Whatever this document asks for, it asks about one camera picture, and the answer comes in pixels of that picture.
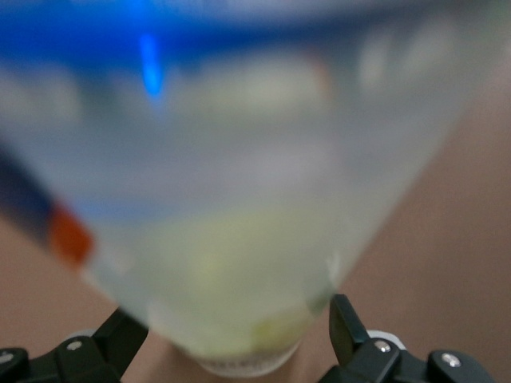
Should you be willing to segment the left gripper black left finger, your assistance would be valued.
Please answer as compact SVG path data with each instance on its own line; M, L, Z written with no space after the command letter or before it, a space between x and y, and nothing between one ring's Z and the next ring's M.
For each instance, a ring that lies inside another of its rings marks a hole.
M115 310L92 335L77 335L30 362L30 383L121 383L149 334Z

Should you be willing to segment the clear plastic tennis ball can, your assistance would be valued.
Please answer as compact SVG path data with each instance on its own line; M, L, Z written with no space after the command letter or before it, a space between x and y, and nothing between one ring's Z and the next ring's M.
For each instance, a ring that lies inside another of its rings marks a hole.
M165 337L158 227L322 207L328 303L510 32L511 0L0 0L0 214ZM165 338L254 377L302 336L215 357Z

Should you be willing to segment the yellow tennis ball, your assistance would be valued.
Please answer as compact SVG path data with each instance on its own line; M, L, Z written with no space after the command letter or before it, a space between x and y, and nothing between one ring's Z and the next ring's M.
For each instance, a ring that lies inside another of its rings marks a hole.
M153 328L189 353L228 356L296 342L327 304L335 216L316 206L166 223L149 237Z

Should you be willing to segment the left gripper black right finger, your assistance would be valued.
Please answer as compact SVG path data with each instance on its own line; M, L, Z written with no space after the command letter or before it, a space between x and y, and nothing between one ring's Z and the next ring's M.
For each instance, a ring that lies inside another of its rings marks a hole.
M323 383L430 383L426 363L393 334L368 331L344 294L330 301L329 336L337 364Z

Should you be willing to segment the brown table cover sheet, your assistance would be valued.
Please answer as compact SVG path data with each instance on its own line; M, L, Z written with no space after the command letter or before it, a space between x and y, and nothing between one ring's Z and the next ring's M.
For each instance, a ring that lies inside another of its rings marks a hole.
M341 291L416 357L459 350L511 383L511 46ZM112 311L0 216L0 348L37 356Z

